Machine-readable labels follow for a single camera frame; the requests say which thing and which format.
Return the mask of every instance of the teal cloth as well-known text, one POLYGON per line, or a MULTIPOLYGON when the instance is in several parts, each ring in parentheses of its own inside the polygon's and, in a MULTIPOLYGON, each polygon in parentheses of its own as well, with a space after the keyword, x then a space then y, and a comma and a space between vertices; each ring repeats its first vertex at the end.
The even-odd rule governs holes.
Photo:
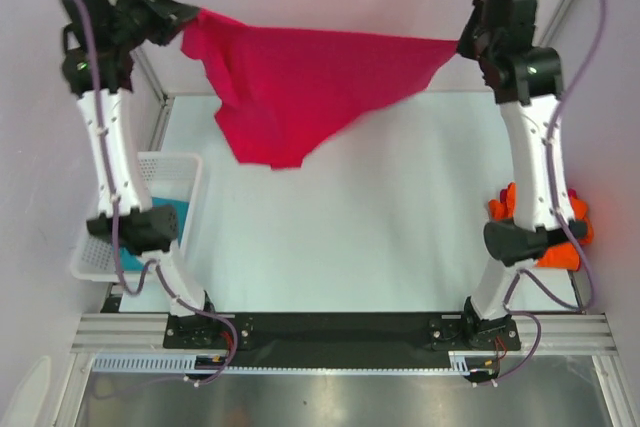
MULTIPOLYGON (((154 207, 170 204, 176 209, 176 213, 178 214, 178 243, 180 243, 182 241, 182 233, 184 232, 184 224, 187 220, 187 212, 189 211, 189 202, 152 197, 151 203, 154 207)), ((134 255, 131 255, 124 247, 120 248, 120 259, 122 268, 125 271, 140 272, 144 267, 142 262, 140 262, 134 255)))

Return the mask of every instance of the metal floor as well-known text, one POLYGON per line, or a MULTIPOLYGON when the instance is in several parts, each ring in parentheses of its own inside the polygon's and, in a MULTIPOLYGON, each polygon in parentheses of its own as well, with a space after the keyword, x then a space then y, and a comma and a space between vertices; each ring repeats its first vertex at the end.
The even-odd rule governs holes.
MULTIPOLYGON (((87 392, 148 381, 92 374, 87 392)), ((608 427, 590 357, 538 357, 498 388, 459 377, 225 375, 194 390, 155 384, 88 393, 76 427, 608 427)))

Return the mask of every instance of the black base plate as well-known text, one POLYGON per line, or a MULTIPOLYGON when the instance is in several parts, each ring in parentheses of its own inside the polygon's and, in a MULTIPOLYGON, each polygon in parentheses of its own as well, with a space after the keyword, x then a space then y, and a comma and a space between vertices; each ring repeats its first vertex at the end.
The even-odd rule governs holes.
MULTIPOLYGON (((429 369, 450 367, 449 351, 486 351, 493 340, 471 345, 464 338, 460 314, 419 313, 242 313, 223 314, 238 331, 231 365, 273 369, 429 369)), ((165 348, 224 349, 221 330, 203 326, 178 340, 165 334, 165 348)), ((513 320, 501 339, 509 351, 520 350, 513 320)))

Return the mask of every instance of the white table surface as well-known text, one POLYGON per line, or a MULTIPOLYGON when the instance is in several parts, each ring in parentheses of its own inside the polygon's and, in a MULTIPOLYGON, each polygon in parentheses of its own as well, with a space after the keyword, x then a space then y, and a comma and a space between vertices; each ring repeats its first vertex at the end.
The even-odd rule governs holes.
MULTIPOLYGON (((513 180, 484 93, 423 93, 369 114, 298 170, 239 165, 216 97, 175 99, 163 151, 204 160, 187 264, 220 311, 456 311, 482 276, 487 201, 513 180)), ((575 303, 568 274, 537 269, 575 303)), ((528 280, 513 308, 560 310, 528 280)), ((155 283, 121 311, 168 310, 155 283)))

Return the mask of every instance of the white wall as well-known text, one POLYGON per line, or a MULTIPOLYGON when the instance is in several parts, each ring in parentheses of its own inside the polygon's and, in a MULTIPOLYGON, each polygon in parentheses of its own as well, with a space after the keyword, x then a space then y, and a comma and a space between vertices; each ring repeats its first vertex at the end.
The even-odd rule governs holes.
MULTIPOLYGON (((567 80, 584 57, 597 0, 578 0, 556 47, 567 80)), ((640 3, 609 0, 609 25, 564 123, 568 181, 591 204, 589 249, 620 355, 640 399, 640 3)))
MULTIPOLYGON (((0 7, 2 418, 17 383, 40 356, 53 359, 55 389, 80 313, 97 307, 104 287, 68 272, 95 198, 95 174, 59 69, 63 10, 58 0, 0 0, 0 7)), ((137 98, 134 129, 142 145, 153 129, 144 119, 155 118, 158 106, 144 89, 137 98)))

